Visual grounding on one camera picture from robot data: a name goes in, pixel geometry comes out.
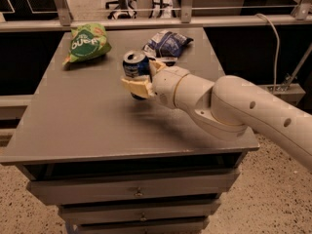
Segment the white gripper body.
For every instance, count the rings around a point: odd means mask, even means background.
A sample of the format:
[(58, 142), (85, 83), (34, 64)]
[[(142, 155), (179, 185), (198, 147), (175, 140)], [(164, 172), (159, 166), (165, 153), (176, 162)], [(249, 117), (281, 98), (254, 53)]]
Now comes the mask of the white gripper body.
[(152, 80), (152, 88), (156, 101), (160, 104), (175, 109), (175, 93), (178, 83), (190, 72), (187, 69), (171, 66), (159, 71)]

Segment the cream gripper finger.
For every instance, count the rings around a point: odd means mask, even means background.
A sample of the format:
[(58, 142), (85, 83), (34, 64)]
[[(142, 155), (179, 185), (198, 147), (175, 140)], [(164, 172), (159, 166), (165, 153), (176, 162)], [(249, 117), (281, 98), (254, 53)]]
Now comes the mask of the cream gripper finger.
[(153, 78), (158, 72), (166, 67), (167, 65), (165, 63), (151, 59), (149, 61), (150, 78)]
[(124, 77), (121, 82), (124, 88), (135, 96), (140, 98), (152, 98), (154, 96), (152, 82), (147, 75), (135, 78)]

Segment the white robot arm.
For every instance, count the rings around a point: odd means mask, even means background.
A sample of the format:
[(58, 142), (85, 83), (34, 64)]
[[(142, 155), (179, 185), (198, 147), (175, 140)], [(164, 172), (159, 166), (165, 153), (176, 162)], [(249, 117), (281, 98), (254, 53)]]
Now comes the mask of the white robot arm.
[(187, 113), (197, 126), (226, 140), (247, 128), (261, 133), (312, 170), (312, 115), (237, 76), (210, 81), (188, 70), (142, 59), (123, 62), (123, 86), (140, 98), (155, 98)]

